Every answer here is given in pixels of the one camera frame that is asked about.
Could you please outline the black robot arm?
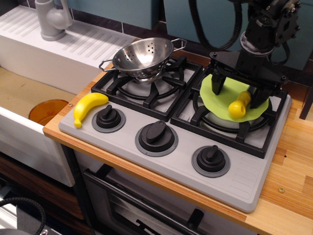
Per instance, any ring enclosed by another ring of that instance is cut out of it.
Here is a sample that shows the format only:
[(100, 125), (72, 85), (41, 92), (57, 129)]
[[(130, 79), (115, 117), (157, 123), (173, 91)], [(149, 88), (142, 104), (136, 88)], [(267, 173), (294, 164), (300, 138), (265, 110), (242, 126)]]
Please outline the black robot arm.
[(297, 23), (301, 2), (298, 0), (253, 0), (249, 3), (248, 24), (241, 34), (238, 51), (211, 52), (212, 91), (218, 95), (226, 78), (252, 87), (251, 108), (258, 108), (287, 83), (288, 78), (271, 59), (274, 49), (282, 46), (300, 30)]

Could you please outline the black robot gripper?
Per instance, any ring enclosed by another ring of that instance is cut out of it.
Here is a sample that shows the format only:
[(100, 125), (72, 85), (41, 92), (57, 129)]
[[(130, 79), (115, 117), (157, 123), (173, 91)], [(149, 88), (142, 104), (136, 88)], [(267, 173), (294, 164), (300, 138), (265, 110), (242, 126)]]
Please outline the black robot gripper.
[(250, 85), (250, 108), (256, 109), (271, 95), (288, 82), (288, 77), (272, 65), (264, 56), (257, 57), (239, 51), (218, 51), (210, 53), (212, 91), (219, 95), (226, 78)]

